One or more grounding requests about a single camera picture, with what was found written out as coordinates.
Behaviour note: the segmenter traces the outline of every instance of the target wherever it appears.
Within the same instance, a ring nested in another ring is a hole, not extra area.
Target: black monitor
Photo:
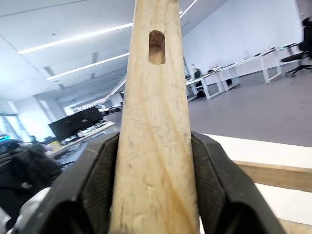
[[[101,120],[103,120],[101,113],[96,107],[92,107],[62,118],[49,126],[57,139],[63,141],[76,135],[79,131],[92,127]]]
[[[85,122],[85,117],[78,112],[49,124],[49,127],[57,139],[63,141],[76,135],[79,131],[87,129],[88,126]]]
[[[87,120],[86,124],[88,127],[92,127],[96,123],[99,123],[101,120],[103,120],[100,111],[98,111],[98,108],[96,107],[91,107],[79,113],[81,113]]]
[[[200,77],[201,77],[200,70],[194,73],[194,78],[200,78]]]

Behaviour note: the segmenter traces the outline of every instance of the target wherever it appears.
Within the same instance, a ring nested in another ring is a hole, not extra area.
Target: plank
[[[178,0],[137,0],[110,233],[199,232]]]
[[[282,227],[287,234],[311,234],[312,226],[302,223],[296,223],[288,220],[279,219]]]
[[[312,192],[312,169],[241,161],[235,163],[255,183]]]

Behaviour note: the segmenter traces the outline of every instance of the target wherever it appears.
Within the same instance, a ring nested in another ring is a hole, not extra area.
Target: desk
[[[204,89],[206,98],[207,98],[207,100],[210,100],[210,99],[213,98],[214,96],[216,96],[216,95],[221,94],[221,93],[224,92],[224,89],[223,89],[223,87],[222,87],[222,84],[221,84],[221,81],[219,80],[219,78],[217,79],[217,81],[214,81],[214,82],[212,82],[212,83],[209,83],[209,84],[217,84],[218,92],[215,93],[215,94],[213,94],[213,95],[210,95],[210,94],[209,94],[209,89],[208,89],[208,87],[207,87],[209,84],[207,84],[206,81],[205,81],[206,78],[208,78],[208,77],[210,77],[210,76],[212,76],[212,75],[214,75],[214,74],[217,74],[218,72],[219,72],[219,70],[216,70],[216,71],[214,71],[214,72],[210,72],[210,73],[208,73],[208,74],[205,74],[205,75],[203,75],[203,76],[201,76],[201,77],[199,77],[199,78],[197,78],[197,79],[187,81],[187,82],[186,82],[186,85],[190,85],[191,88],[192,88],[192,91],[193,91],[194,95],[196,95],[196,94],[197,94],[197,89],[196,89],[196,87],[195,87],[194,84],[197,83],[197,82],[201,82],[201,85],[202,85],[202,87],[203,87],[203,89]]]
[[[269,74],[268,74],[268,69],[265,65],[265,62],[264,62],[264,57],[270,53],[274,53],[274,58],[275,58],[275,62],[276,62],[276,69],[277,69],[277,74],[273,77],[269,77]],[[271,82],[272,79],[278,77],[278,76],[281,76],[282,75],[282,69],[281,69],[281,65],[280,65],[280,62],[279,62],[279,59],[278,59],[278,56],[277,56],[277,49],[276,48],[273,48],[273,49],[270,49],[268,51],[265,51],[265,52],[262,52],[260,53],[259,55],[257,56],[254,56],[254,57],[251,57],[249,59],[245,59],[245,60],[242,60],[242,61],[238,61],[230,66],[227,66],[227,67],[224,67],[224,68],[221,68],[219,69],[220,71],[220,75],[221,75],[221,81],[222,81],[222,84],[225,88],[225,91],[228,91],[231,87],[229,87],[226,83],[226,80],[229,79],[229,78],[225,78],[224,75],[223,75],[223,71],[227,70],[227,69],[231,69],[231,68],[235,68],[236,66],[239,66],[241,64],[244,64],[244,63],[247,63],[247,62],[250,62],[250,61],[253,61],[255,59],[260,59],[260,63],[261,63],[261,68],[262,68],[262,72],[263,72],[263,76],[264,76],[264,81],[266,84],[269,84]],[[236,85],[239,84],[239,79],[237,77],[237,74],[235,72],[235,83]]]
[[[57,151],[46,152],[46,155],[49,158],[53,158],[53,157],[57,156],[58,154],[64,153],[65,151],[69,150],[73,146],[78,145],[78,144],[80,144],[80,143],[82,143],[84,141],[90,140],[90,139],[92,139],[94,137],[97,137],[97,136],[103,134],[104,132],[105,132],[105,134],[109,134],[109,133],[113,133],[113,132],[116,132],[116,131],[117,131],[117,129],[115,127],[115,123],[114,122],[107,122],[102,127],[94,129],[91,133],[89,133],[89,134],[79,138],[78,140],[60,147]]]

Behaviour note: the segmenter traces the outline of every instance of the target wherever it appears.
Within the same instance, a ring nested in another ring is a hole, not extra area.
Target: window
[[[0,134],[6,134],[11,139],[30,142],[28,133],[20,123],[17,116],[2,115],[0,116]]]

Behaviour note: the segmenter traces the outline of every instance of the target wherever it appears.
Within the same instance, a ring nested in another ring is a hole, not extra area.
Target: ceiling
[[[185,10],[193,0],[180,0]],[[198,0],[183,35],[226,0]],[[102,98],[125,77],[128,57],[54,80],[47,77],[129,52],[131,27],[20,55],[19,50],[131,23],[134,0],[0,0],[0,99],[31,95],[77,107]]]

